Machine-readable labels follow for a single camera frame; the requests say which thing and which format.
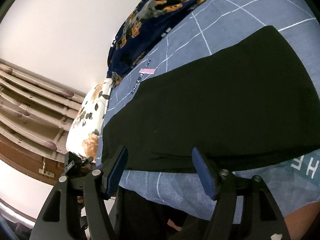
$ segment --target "striped beige fabric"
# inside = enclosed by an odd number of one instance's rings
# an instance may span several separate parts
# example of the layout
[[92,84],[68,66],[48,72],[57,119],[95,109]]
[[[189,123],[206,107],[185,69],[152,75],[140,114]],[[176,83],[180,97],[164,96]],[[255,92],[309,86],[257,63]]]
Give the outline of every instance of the striped beige fabric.
[[0,133],[29,151],[64,162],[68,132],[83,100],[0,64]]

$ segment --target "folded black garment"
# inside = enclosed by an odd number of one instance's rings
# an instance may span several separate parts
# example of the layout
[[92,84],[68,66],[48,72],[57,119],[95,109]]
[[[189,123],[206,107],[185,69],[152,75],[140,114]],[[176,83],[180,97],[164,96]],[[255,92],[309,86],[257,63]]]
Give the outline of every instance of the folded black garment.
[[129,170],[196,172],[195,146],[231,171],[274,165],[320,148],[320,101],[294,50],[266,26],[143,81],[104,127],[102,162],[119,145]]

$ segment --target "bed sheet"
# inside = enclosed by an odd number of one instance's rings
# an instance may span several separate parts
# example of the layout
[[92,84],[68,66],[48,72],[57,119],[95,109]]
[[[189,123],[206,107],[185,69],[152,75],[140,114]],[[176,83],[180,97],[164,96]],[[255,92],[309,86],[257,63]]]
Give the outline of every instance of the bed sheet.
[[[304,0],[207,0],[171,30],[112,91],[103,127],[133,98],[141,81],[232,46],[266,25],[273,25],[289,42],[320,93],[320,26]],[[155,72],[140,76],[143,68],[155,69]],[[101,163],[101,152],[102,140],[97,165]],[[320,200],[320,172],[316,172],[319,160],[320,153],[315,152],[274,166],[272,173],[268,172],[269,167],[241,175],[260,172],[269,182],[268,186],[277,185],[272,193],[286,215]],[[290,183],[296,186],[288,191],[293,198],[281,197],[276,189]],[[214,203],[206,199],[196,174],[125,171],[119,185],[140,189],[136,191],[149,200],[203,219],[209,219],[214,208]]]

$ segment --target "ribbed blue pad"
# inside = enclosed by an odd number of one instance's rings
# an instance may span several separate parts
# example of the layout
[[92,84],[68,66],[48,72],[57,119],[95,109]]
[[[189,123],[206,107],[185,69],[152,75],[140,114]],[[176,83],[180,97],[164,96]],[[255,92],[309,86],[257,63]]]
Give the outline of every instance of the ribbed blue pad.
[[197,148],[192,149],[192,162],[196,168],[205,194],[211,199],[214,199],[216,196],[216,192],[214,190],[214,180]]
[[124,147],[121,151],[115,165],[113,166],[112,171],[108,177],[108,188],[106,194],[112,196],[115,194],[119,187],[119,182],[122,177],[123,171],[128,161],[128,149]]

